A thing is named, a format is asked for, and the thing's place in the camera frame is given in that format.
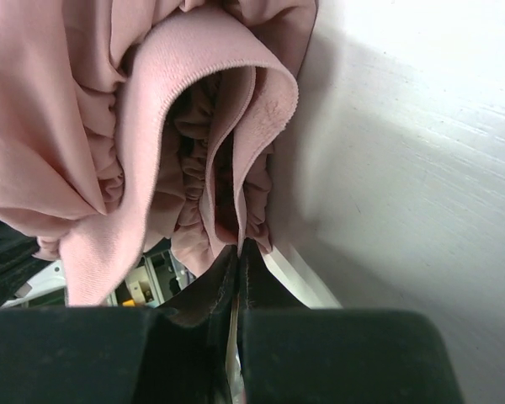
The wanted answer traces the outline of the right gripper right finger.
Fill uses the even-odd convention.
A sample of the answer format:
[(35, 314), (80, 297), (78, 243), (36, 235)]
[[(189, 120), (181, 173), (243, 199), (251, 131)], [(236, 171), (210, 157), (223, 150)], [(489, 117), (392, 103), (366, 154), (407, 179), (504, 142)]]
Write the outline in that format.
[(249, 403), (460, 403), (438, 329), (411, 311), (312, 309), (246, 240), (237, 345)]

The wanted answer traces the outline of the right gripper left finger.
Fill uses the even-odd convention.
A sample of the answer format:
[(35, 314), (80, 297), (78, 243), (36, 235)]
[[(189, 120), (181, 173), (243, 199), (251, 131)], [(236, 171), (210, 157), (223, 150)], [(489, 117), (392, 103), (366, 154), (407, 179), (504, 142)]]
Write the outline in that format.
[(0, 309), (0, 403), (228, 403), (237, 250), (157, 308)]

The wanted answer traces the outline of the pink skirt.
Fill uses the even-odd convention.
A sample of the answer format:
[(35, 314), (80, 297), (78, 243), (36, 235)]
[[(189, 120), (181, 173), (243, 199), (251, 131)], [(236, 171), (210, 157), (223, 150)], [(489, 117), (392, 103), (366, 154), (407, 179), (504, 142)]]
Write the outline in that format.
[(271, 243), (267, 159), (312, 1), (0, 1), (0, 220), (103, 303), (162, 239), (195, 275)]

